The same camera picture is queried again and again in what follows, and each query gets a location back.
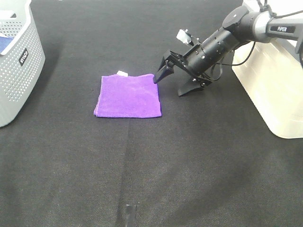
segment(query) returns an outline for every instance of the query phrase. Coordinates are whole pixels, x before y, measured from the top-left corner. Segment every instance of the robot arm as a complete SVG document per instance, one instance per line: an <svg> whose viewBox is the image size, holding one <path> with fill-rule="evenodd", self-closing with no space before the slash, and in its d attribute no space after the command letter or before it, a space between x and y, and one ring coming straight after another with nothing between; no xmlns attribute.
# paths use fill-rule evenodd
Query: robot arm
<svg viewBox="0 0 303 227"><path fill-rule="evenodd" d="M238 7L225 18L222 27L202 43L187 30L180 30L177 39L192 48L183 55L166 51L154 83L174 73L173 67L176 65L192 77L178 90L179 96L193 90L203 90L213 82L205 71L226 54L251 41L269 43L272 38L298 41L295 51L302 58L303 19L275 18L269 5L262 7L260 12L249 12L245 6Z"/></svg>

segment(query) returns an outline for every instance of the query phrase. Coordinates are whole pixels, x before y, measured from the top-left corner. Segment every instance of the gray laundry basket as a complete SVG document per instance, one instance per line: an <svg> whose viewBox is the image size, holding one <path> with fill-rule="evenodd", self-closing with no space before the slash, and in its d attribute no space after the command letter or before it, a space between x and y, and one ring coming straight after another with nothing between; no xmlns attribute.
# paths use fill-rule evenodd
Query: gray laundry basket
<svg viewBox="0 0 303 227"><path fill-rule="evenodd" d="M0 0L0 32L14 39L0 53L0 127L18 114L34 88L45 55L30 10L31 0Z"/></svg>

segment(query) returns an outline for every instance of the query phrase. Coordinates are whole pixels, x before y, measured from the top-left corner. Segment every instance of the perforated basket wall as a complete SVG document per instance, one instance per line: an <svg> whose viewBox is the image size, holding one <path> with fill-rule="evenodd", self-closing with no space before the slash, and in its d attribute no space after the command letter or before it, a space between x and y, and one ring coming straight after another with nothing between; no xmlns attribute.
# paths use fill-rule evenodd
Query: perforated basket wall
<svg viewBox="0 0 303 227"><path fill-rule="evenodd" d="M44 64L45 56L29 9L30 24L5 55L0 55L0 127L11 122L31 93ZM0 32L16 37L24 22L1 21ZM26 53L24 63L20 58Z"/></svg>

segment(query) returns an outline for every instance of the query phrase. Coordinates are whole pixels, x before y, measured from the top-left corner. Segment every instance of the basket label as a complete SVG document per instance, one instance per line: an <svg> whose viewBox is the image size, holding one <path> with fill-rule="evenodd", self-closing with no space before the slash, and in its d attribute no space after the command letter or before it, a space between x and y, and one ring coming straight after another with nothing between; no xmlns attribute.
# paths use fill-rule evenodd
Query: basket label
<svg viewBox="0 0 303 227"><path fill-rule="evenodd" d="M25 48L25 50L23 51L21 57L19 58L19 63L20 63L21 66L24 65L24 63L25 63L27 57L28 57L28 51L27 51L27 49Z"/></svg>

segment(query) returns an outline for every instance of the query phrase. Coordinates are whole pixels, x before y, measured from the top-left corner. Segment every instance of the white plastic container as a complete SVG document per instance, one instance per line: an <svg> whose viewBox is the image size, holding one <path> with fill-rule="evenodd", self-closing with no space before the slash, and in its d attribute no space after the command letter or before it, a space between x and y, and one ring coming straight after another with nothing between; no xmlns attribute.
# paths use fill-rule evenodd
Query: white plastic container
<svg viewBox="0 0 303 227"><path fill-rule="evenodd" d="M296 0L268 3L278 15L303 7L303 2ZM243 4L258 11L255 0L245 0ZM250 59L232 68L269 129L285 139L303 138L303 69L294 54L295 45L296 41L279 39L269 44L256 43ZM237 49L233 63L242 62L251 46L252 43Z"/></svg>
<svg viewBox="0 0 303 227"><path fill-rule="evenodd" d="M10 18L0 17L0 32L14 38L0 53L0 127L17 116L45 62L30 3L31 0L0 1L0 13L15 13Z"/></svg>

